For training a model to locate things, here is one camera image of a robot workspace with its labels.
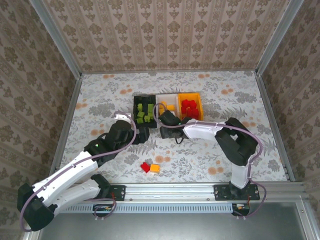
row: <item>red block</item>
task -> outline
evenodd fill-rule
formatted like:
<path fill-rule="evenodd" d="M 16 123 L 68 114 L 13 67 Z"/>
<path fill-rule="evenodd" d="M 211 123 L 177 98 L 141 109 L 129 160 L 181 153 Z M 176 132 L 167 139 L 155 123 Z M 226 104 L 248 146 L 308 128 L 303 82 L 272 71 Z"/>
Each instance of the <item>red block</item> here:
<path fill-rule="evenodd" d="M 187 108 L 184 107 L 184 106 L 182 106 L 182 107 L 181 107 L 181 113 L 182 113 L 182 114 L 186 114 L 186 113 L 187 113 Z"/>
<path fill-rule="evenodd" d="M 140 167 L 145 171 L 145 173 L 148 173 L 150 171 L 150 166 L 146 162 L 142 163 Z"/>
<path fill-rule="evenodd" d="M 196 103 L 196 101 L 195 101 L 195 100 L 189 101 L 189 106 L 190 106 L 190 108 L 192 108 L 192 109 L 197 108 L 197 103 Z"/>
<path fill-rule="evenodd" d="M 188 108 L 186 115 L 191 118 L 192 117 L 192 109 Z"/>
<path fill-rule="evenodd" d="M 188 99 L 183 100 L 183 101 L 181 102 L 181 105 L 182 105 L 184 108 L 189 107 L 189 101 L 188 101 Z"/>
<path fill-rule="evenodd" d="M 198 108 L 192 109 L 192 116 L 194 118 L 198 118 L 199 117 L 199 110 Z"/>

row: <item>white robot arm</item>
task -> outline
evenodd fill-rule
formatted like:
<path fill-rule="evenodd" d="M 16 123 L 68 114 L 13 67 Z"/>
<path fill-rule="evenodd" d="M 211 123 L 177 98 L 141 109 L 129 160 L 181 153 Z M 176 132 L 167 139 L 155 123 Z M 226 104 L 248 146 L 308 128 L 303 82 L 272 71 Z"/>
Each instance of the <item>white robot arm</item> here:
<path fill-rule="evenodd" d="M 242 189 L 245 189 L 249 185 L 250 159 L 256 152 L 258 142 L 243 132 L 249 132 L 249 130 L 239 120 L 231 117 L 228 121 L 221 122 L 221 126 L 188 117 L 180 121 L 178 117 L 168 110 L 159 116 L 158 119 L 165 125 L 160 128 L 163 139 L 182 138 L 205 139 L 209 141 L 216 139 L 232 165 L 232 175 L 229 184 L 231 193 L 235 196 L 242 194 Z"/>
<path fill-rule="evenodd" d="M 100 166 L 114 159 L 118 153 L 84 159 L 119 150 L 131 141 L 134 145 L 143 144 L 149 135 L 147 127 L 140 127 L 138 133 L 134 135 L 132 126 L 126 119 L 118 120 L 108 133 L 92 140 L 76 158 L 53 175 L 32 186 L 23 184 L 18 189 L 17 209 L 23 212 L 26 202 L 30 200 L 25 206 L 23 217 L 31 230 L 38 231 L 44 228 L 57 214 L 74 204 L 88 199 L 111 198 L 113 192 L 110 192 L 112 188 L 110 183 L 96 173 Z M 87 181 L 71 187 L 82 180 Z"/>

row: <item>yellow cube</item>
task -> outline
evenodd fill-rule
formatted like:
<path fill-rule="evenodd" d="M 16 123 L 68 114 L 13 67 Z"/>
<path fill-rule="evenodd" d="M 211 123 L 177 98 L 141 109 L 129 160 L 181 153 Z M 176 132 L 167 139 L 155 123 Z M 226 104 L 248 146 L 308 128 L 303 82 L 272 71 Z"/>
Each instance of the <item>yellow cube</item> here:
<path fill-rule="evenodd" d="M 168 105 L 166 107 L 166 109 L 169 110 L 169 111 L 174 111 L 175 110 L 175 105 Z"/>
<path fill-rule="evenodd" d="M 160 172 L 160 166 L 158 164 L 151 164 L 150 172 L 158 174 Z"/>
<path fill-rule="evenodd" d="M 162 101 L 161 103 L 165 106 L 165 108 L 167 108 L 167 103 L 165 101 Z M 163 105 L 159 104 L 159 109 L 163 109 Z"/>
<path fill-rule="evenodd" d="M 159 114 L 162 115 L 165 112 L 164 108 L 159 109 Z"/>

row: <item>green block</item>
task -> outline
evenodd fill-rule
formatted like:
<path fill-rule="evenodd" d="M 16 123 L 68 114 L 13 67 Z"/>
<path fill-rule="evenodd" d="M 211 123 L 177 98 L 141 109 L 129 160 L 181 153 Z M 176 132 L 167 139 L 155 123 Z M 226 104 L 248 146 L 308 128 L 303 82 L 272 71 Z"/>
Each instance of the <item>green block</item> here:
<path fill-rule="evenodd" d="M 150 117 L 150 120 L 153 120 L 154 119 L 154 115 L 152 113 L 148 113 L 148 117 Z"/>
<path fill-rule="evenodd" d="M 138 104 L 138 111 L 139 111 L 139 112 L 142 112 L 142 103 L 139 103 L 139 104 Z"/>
<path fill-rule="evenodd" d="M 148 115 L 144 116 L 144 121 L 150 123 L 150 117 Z"/>
<path fill-rule="evenodd" d="M 154 110 L 153 104 L 148 104 L 148 114 L 152 114 L 152 111 Z"/>
<path fill-rule="evenodd" d="M 144 123 L 144 119 L 141 117 L 141 118 L 137 118 L 136 119 L 136 122 L 138 123 L 138 124 L 143 124 Z"/>
<path fill-rule="evenodd" d="M 137 116 L 138 118 L 143 118 L 145 113 L 143 111 L 138 112 Z"/>

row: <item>table surface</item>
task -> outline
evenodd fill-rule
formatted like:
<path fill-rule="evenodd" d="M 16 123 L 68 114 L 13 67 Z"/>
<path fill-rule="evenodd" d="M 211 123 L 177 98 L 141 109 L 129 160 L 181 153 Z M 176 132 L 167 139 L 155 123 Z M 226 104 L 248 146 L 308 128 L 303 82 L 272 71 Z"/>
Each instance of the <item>table surface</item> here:
<path fill-rule="evenodd" d="M 204 121 L 234 117 L 261 139 L 263 153 L 253 163 L 253 180 L 287 180 L 253 71 L 83 75 L 61 167 L 109 131 L 116 110 L 132 113 L 133 96 L 179 92 L 200 93 Z M 160 173 L 145 173 L 144 161 L 159 164 Z M 178 145 L 151 129 L 145 144 L 130 146 L 99 173 L 111 183 L 228 182 L 231 163 L 216 141 L 186 139 Z"/>

